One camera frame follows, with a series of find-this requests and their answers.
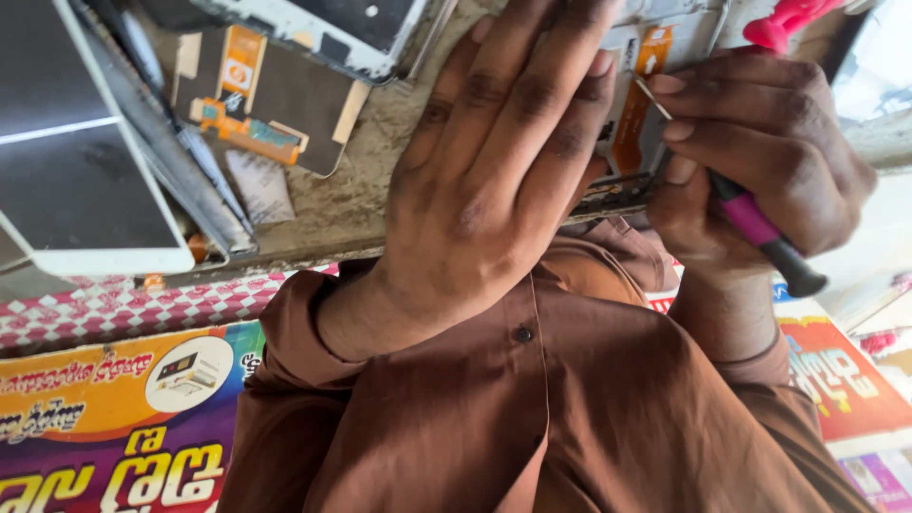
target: shirt button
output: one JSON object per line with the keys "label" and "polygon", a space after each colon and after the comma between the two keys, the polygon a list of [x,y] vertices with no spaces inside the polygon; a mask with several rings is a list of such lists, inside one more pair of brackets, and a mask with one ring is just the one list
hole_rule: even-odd
{"label": "shirt button", "polygon": [[521,342],[521,343],[525,344],[526,342],[528,342],[529,340],[532,339],[532,332],[529,331],[529,329],[526,328],[525,326],[520,326],[519,329],[513,333],[513,338],[517,342]]}

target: workbench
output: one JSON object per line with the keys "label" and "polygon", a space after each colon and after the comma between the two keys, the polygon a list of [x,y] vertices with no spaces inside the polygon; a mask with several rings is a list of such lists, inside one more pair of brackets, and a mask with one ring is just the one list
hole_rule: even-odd
{"label": "workbench", "polygon": [[[383,247],[383,213],[389,176],[409,141],[440,65],[456,39],[475,20],[488,12],[496,13],[503,4],[503,0],[461,0],[458,3],[411,95],[404,96],[389,87],[371,91],[332,176],[320,180],[288,168],[286,178],[296,219],[257,226],[259,256],[237,260],[204,276],[174,277],[169,286],[379,255]],[[767,16],[774,4],[775,0],[734,0],[719,46],[744,45],[741,38],[744,26],[753,19]],[[795,58],[820,62],[846,19],[839,11],[818,20],[793,39],[790,53]],[[153,39],[162,66],[166,72],[173,70],[177,37],[159,32]],[[846,136],[879,172],[912,173],[910,134],[912,111],[906,111],[854,127]],[[220,141],[210,141],[215,153],[222,157],[227,146]]]}

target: pink screwdriver handle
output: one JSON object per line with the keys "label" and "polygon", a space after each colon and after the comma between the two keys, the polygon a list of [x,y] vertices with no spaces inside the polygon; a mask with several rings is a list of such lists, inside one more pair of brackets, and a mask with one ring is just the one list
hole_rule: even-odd
{"label": "pink screwdriver handle", "polygon": [[744,38],[777,54],[785,54],[791,35],[842,3],[843,0],[780,0],[772,15],[752,21],[744,28]]}

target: poster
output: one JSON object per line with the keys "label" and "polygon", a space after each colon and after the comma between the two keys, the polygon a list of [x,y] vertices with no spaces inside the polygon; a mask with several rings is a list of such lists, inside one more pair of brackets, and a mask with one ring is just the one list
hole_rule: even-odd
{"label": "poster", "polygon": [[0,511],[214,511],[259,322],[0,361]]}
{"label": "poster", "polygon": [[912,425],[912,405],[812,299],[777,303],[792,384],[817,405],[825,442]]}
{"label": "poster", "polygon": [[912,447],[839,459],[852,485],[884,513],[912,513]]}

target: screwdriver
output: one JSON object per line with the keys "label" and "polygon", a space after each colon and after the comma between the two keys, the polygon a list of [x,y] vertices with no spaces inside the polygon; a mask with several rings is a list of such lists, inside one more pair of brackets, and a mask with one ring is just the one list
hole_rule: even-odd
{"label": "screwdriver", "polygon": [[[652,91],[646,85],[646,81],[636,72],[633,73],[633,78],[662,116],[666,120],[673,120],[671,114],[658,104],[656,97],[652,95]],[[731,223],[782,274],[785,283],[788,284],[789,296],[807,298],[826,287],[829,279],[814,271],[804,261],[795,246],[761,212],[750,191],[710,168],[707,168],[706,172],[710,178],[712,191],[719,198],[722,209],[725,210]]]}

